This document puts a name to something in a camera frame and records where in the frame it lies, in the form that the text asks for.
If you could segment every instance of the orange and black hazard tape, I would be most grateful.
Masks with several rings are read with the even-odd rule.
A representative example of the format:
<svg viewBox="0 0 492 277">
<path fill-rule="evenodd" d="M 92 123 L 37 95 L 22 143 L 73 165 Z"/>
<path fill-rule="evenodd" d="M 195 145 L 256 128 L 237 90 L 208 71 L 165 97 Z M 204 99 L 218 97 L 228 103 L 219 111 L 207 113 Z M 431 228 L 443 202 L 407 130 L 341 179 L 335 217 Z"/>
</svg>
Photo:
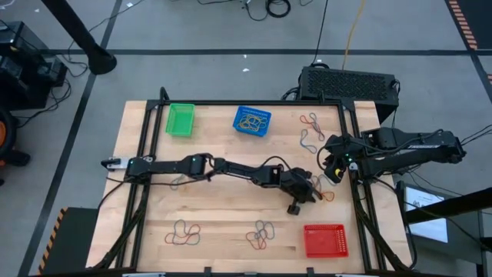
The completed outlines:
<svg viewBox="0 0 492 277">
<path fill-rule="evenodd" d="M 38 275 L 41 275 L 45 270 L 46 262 L 48 262 L 49 252 L 53 248 L 53 243 L 55 243 L 56 233 L 60 228 L 60 224 L 62 223 L 63 215 L 67 212 L 67 208 L 63 208 L 60 210 L 58 217 L 56 218 L 55 227 L 53 227 L 52 234 L 49 236 L 48 244 L 46 245 L 45 252 L 43 253 L 43 257 L 38 267 Z"/>
<path fill-rule="evenodd" d="M 456 17 L 456 20 L 458 20 L 458 24 L 460 25 L 465 39 L 467 40 L 468 46 L 470 46 L 470 48 L 472 48 L 473 50 L 477 50 L 477 40 L 474 37 L 474 33 L 470 30 L 470 26 L 468 25 L 467 19 L 464 17 L 463 12 L 461 11 L 460 5 L 456 0 L 450 0 L 449 5 L 453 10 L 454 17 Z"/>
</svg>

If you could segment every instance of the yellow cable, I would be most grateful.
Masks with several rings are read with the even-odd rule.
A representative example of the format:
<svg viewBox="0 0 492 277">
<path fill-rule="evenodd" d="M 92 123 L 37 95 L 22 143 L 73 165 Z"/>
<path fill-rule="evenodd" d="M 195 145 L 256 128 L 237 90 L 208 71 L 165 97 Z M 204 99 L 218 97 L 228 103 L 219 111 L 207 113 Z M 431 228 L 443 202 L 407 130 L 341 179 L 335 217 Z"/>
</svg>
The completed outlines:
<svg viewBox="0 0 492 277">
<path fill-rule="evenodd" d="M 347 61 L 348 49 L 351 47 L 352 35 L 354 34 L 355 25 L 359 21 L 359 18 L 362 15 L 362 11 L 364 10 L 364 6 L 366 5 L 366 0 L 361 0 L 361 6 L 357 12 L 357 16 L 355 17 L 354 24 L 352 24 L 351 32 L 348 34 L 347 47 L 345 48 L 344 62 L 341 64 L 341 70 L 345 69 L 345 62 Z"/>
</svg>

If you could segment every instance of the gray floor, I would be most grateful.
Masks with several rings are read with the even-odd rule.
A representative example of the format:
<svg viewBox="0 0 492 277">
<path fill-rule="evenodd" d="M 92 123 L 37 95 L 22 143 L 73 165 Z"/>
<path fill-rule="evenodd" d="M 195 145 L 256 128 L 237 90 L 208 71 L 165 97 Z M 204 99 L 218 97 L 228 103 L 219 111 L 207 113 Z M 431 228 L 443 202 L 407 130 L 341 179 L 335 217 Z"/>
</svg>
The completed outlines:
<svg viewBox="0 0 492 277">
<path fill-rule="evenodd" d="M 254 0 L 253 16 L 263 15 Z M 111 14 L 115 0 L 70 1 L 90 28 Z M 124 0 L 121 9 L 127 8 Z M 358 0 L 331 0 L 321 47 L 343 49 L 357 12 Z M 324 2 L 301 7 L 296 1 L 287 18 L 253 22 L 239 2 L 201 6 L 196 1 L 147 0 L 118 16 L 111 49 L 226 49 L 316 46 Z M 0 10 L 2 20 L 22 20 L 50 47 L 67 48 L 71 39 L 40 1 L 17 1 Z M 93 31 L 98 42 L 106 24 Z M 352 39 L 357 49 L 465 49 L 449 11 L 440 0 L 373 0 Z M 106 176 L 99 165 L 111 156 L 124 103 L 156 98 L 165 86 L 172 99 L 279 99 L 296 84 L 301 67 L 312 55 L 119 55 L 118 67 L 95 79 L 61 186 L 38 248 L 31 273 L 42 257 L 52 224 L 65 206 L 97 206 Z M 343 56 L 318 57 L 340 68 Z M 74 56 L 84 60 L 83 56 Z M 492 73 L 492 57 L 480 57 Z M 349 56 L 346 69 L 395 74 L 402 83 L 396 125 L 408 131 L 452 130 L 465 136 L 490 124 L 490 99 L 468 56 Z M 18 274 L 32 231 L 65 146 L 85 90 L 88 74 L 69 78 L 72 97 L 56 112 L 39 116 L 18 136 L 18 147 L 31 153 L 25 168 L 4 168 L 0 188 L 0 275 Z M 490 137 L 467 147 L 459 165 L 427 164 L 418 170 L 435 185 L 459 193 L 490 184 Z M 486 234 L 492 220 L 484 219 Z M 474 265 L 428 249 L 418 249 L 422 272 L 474 275 Z"/>
</svg>

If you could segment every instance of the black stand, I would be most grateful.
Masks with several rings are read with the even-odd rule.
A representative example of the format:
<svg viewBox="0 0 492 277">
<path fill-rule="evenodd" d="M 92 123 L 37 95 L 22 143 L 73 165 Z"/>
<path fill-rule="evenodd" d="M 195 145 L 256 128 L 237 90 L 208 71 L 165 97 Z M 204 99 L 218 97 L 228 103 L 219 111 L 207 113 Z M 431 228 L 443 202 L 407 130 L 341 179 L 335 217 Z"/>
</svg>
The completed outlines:
<svg viewBox="0 0 492 277">
<path fill-rule="evenodd" d="M 105 74 L 116 67 L 116 58 L 95 42 L 66 0 L 42 0 L 42 2 L 88 56 L 88 65 L 92 74 Z"/>
</svg>

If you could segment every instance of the red basket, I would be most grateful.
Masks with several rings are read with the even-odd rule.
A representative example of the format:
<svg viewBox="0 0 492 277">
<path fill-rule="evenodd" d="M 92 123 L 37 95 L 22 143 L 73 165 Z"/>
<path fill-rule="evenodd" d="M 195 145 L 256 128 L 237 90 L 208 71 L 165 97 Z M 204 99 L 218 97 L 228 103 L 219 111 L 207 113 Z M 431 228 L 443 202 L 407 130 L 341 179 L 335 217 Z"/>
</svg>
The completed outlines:
<svg viewBox="0 0 492 277">
<path fill-rule="evenodd" d="M 308 258 L 348 257 L 344 226 L 342 224 L 305 225 L 304 247 Z"/>
</svg>

